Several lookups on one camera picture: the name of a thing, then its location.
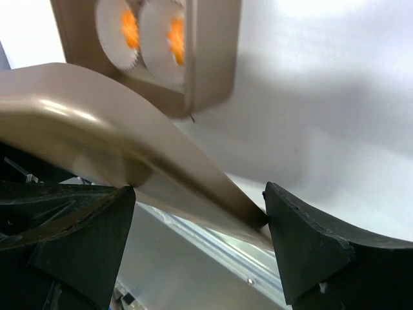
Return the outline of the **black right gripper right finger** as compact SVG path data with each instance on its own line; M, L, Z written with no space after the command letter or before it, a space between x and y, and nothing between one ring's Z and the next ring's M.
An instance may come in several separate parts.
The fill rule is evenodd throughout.
M412 309L412 242L344 222L275 183L263 196L293 309Z

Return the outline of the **gold square tin box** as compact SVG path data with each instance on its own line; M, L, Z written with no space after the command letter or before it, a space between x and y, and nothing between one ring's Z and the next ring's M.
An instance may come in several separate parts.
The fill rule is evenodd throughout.
M226 100L236 71L240 1L185 2L185 73L179 90L160 83L147 69L140 49L136 65L119 70L104 53L97 36L98 1L52 1L66 61L137 92L170 118L185 118ZM127 1L139 27L147 1Z

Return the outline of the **gold tin lid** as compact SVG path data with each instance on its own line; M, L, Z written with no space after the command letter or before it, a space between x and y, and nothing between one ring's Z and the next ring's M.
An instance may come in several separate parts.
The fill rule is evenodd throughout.
M266 214L162 112L66 63L1 73L1 141L140 203L272 250Z

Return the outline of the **orange swirl cookie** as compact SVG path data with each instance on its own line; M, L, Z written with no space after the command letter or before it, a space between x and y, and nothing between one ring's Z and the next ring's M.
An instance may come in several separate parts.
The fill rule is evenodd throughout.
M176 63L183 66L185 64L185 20L182 17L171 21L167 38Z
M121 16L121 31L129 48L139 50L139 27L133 11L125 10Z

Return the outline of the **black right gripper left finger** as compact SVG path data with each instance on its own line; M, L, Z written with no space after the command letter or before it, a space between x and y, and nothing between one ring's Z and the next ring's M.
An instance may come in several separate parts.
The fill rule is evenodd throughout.
M1 182L1 308L108 309L131 187Z

